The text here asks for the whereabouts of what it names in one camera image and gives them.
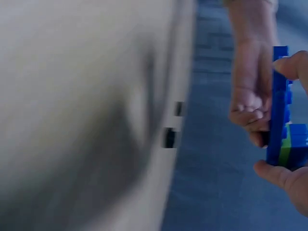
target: finger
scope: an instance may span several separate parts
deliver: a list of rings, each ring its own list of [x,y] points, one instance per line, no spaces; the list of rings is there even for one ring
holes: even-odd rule
[[[263,113],[259,110],[255,110],[253,112],[234,111],[229,114],[230,121],[241,127],[245,127],[249,123],[253,123],[261,118],[263,118]]]
[[[254,170],[257,175],[268,182],[285,189],[287,180],[292,176],[292,172],[281,166],[272,166],[264,160],[255,163]]]
[[[262,135],[262,132],[253,131],[249,133],[250,141],[259,148],[266,148],[267,143]]]
[[[261,119],[248,123],[244,129],[248,132],[252,131],[269,131],[270,113],[265,112]]]

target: blue lego brick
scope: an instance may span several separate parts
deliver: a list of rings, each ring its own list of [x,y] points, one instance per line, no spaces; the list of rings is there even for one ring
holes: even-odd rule
[[[290,124],[290,132],[292,135],[307,135],[306,124]]]
[[[291,134],[291,151],[287,163],[287,168],[294,169],[305,165],[307,162],[307,134]]]
[[[274,47],[273,61],[288,56],[288,47]],[[292,103],[291,81],[273,71],[272,111],[266,161],[289,169],[305,164],[308,156],[308,132],[305,124],[289,124]]]

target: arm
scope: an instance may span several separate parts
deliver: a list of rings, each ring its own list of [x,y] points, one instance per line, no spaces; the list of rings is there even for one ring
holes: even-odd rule
[[[224,0],[235,43],[259,40],[278,43],[275,13],[277,0]]]

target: toy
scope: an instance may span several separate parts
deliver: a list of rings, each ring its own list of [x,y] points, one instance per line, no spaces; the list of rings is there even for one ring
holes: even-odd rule
[[[288,47],[274,47],[273,61],[288,56]],[[302,167],[308,154],[308,131],[305,124],[290,123],[292,81],[273,71],[272,111],[267,148],[267,163],[288,169]]]

